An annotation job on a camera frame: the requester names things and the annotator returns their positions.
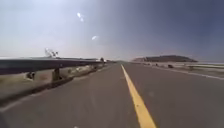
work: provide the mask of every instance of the asphalt road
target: asphalt road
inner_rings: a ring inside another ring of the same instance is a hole
[[[123,66],[157,128],[224,127],[224,80]],[[0,128],[143,128],[126,80],[114,64],[29,96],[1,109]]]

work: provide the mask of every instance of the distant hill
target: distant hill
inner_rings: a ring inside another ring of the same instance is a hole
[[[141,58],[135,58],[132,61],[134,62],[197,62],[194,59],[191,59],[185,56],[177,56],[177,55],[141,57]]]

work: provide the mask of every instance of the blue sky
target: blue sky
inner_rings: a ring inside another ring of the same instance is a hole
[[[0,57],[39,57],[51,48],[61,57],[176,54],[224,62],[223,6],[222,0],[0,0]]]

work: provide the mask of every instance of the road marking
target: road marking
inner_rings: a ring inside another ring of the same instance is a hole
[[[132,101],[134,103],[135,111],[137,113],[138,122],[140,125],[140,128],[156,128],[155,123],[153,122],[153,119],[151,115],[149,114],[144,101],[142,100],[141,96],[138,94],[137,90],[135,89],[135,86],[133,82],[131,81],[130,77],[128,76],[127,72],[125,71],[123,65],[121,65],[124,76],[126,78],[128,88],[132,97]]]
[[[164,69],[164,68],[151,67],[151,66],[150,66],[150,68],[155,68],[155,69],[159,69],[159,70],[167,70],[167,71],[178,72],[178,73],[184,73],[184,74],[188,74],[188,75],[202,76],[202,77],[212,78],[212,79],[218,79],[218,80],[224,80],[224,78],[222,78],[222,77],[204,75],[204,74],[199,74],[199,73],[192,73],[192,72],[186,72],[186,71],[178,71],[178,70],[173,70],[173,69]]]

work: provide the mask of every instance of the metal guardrail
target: metal guardrail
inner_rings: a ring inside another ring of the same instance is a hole
[[[23,58],[0,59],[0,75],[17,74],[22,72],[35,72],[46,69],[59,69],[103,63],[95,60],[72,58]]]
[[[22,97],[28,96],[33,93],[40,92],[45,89],[51,89],[58,86],[62,86],[65,83],[71,81],[74,76],[62,78],[60,75],[60,68],[76,67],[92,65],[93,70],[96,71],[100,64],[105,62],[97,60],[84,60],[73,58],[22,58],[22,59],[0,59],[0,75],[17,74],[28,72],[27,74],[34,73],[41,70],[53,69],[52,81],[43,85],[29,86],[22,89],[11,90],[11,86],[4,91],[9,91],[0,95],[0,106],[7,105],[8,103],[18,100]]]
[[[175,67],[175,66],[182,66],[182,67],[189,67],[189,68],[214,68],[214,69],[224,69],[224,63],[198,63],[198,62],[137,62],[147,65],[163,65],[167,67]]]

